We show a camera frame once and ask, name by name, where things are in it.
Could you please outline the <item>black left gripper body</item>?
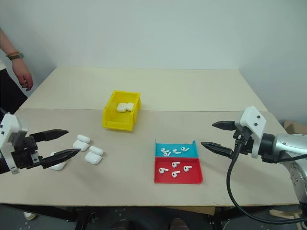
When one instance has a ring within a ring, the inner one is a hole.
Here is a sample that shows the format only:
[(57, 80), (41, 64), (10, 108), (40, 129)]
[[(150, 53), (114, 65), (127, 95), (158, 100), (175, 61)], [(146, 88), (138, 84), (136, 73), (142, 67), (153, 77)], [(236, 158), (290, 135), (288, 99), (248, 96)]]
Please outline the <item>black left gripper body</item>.
[(38, 147), (32, 136), (25, 137), (21, 144), (14, 146), (12, 157), (18, 169), (30, 169), (41, 165)]

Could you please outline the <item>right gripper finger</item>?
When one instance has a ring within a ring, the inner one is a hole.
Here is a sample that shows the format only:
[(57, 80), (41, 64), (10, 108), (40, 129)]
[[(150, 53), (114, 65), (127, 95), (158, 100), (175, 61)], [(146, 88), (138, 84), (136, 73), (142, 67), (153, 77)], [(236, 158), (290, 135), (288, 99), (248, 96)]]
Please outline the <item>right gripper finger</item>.
[(221, 146), (220, 144), (213, 143), (213, 142), (201, 142), (201, 144), (208, 149), (209, 151), (219, 154), (221, 156), (225, 156), (231, 158), (233, 156), (233, 151), (230, 148), (226, 148)]
[(235, 121), (218, 121), (212, 124), (213, 127), (222, 129), (222, 130), (236, 130)]

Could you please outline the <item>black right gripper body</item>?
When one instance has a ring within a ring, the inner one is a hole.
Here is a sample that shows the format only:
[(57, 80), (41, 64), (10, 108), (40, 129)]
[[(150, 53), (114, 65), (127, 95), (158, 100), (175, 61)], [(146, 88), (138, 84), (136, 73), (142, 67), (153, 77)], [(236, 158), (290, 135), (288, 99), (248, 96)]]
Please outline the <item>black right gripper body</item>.
[(233, 127), (233, 130), (235, 130), (233, 134), (233, 138), (235, 139), (235, 148), (232, 151), (231, 156), (234, 156), (236, 153), (242, 153), (245, 155), (248, 155), (251, 153), (252, 147), (253, 147), (253, 140), (252, 140), (252, 132), (251, 130), (244, 126), (243, 128), (235, 128)]

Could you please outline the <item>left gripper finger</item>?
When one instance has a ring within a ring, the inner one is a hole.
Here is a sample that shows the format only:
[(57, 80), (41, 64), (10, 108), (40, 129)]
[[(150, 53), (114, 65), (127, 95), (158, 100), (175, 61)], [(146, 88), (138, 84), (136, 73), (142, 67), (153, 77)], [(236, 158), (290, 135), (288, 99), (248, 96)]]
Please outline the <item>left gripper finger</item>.
[(74, 157), (77, 153), (79, 153), (81, 149), (66, 149), (60, 152), (56, 152), (54, 155), (49, 156), (47, 158), (42, 158), (40, 160), (40, 165), (46, 169), (51, 166), (60, 164), (62, 162), (67, 161), (68, 159)]
[(33, 137), (35, 142), (41, 142), (41, 141), (51, 141), (54, 139), (58, 139), (66, 134), (68, 134), (67, 130), (52, 129), (52, 130), (30, 134), (29, 136)]

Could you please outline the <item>bystander bare hand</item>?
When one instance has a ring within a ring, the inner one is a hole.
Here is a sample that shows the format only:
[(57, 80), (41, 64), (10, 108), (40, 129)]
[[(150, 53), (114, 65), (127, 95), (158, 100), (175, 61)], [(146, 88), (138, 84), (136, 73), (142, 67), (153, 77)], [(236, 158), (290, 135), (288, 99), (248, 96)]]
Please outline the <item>bystander bare hand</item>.
[(30, 91), (33, 87), (32, 75), (21, 58), (12, 61), (12, 70), (21, 87), (26, 89), (26, 91)]

